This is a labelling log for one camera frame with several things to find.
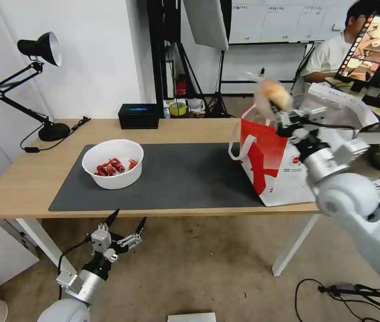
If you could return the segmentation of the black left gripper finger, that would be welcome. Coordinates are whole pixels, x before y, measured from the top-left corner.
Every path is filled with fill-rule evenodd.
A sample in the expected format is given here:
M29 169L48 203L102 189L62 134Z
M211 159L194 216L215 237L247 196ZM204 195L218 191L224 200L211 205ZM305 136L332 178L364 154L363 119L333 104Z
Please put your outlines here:
M113 225L114 221L116 220L116 218L117 218L117 216L119 214L119 211L120 211L120 209L118 208L111 215L109 215L105 219L104 222L100 223L98 225L97 231L102 231L102 232L109 233L111 226Z
M117 242L119 250L131 250L142 242L142 234L145 229L146 219L147 217L143 217L133 234L130 234Z

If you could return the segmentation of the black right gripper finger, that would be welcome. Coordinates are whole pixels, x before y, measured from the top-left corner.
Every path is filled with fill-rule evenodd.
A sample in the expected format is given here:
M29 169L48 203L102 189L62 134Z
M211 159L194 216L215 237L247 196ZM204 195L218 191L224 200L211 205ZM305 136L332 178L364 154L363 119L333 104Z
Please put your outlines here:
M301 108L297 110L302 122L321 122L325 119L326 106L317 108Z
M292 124L290 120L290 114L293 111L292 107L281 107L272 100L269 100L269 103L274 114L271 126L290 126Z

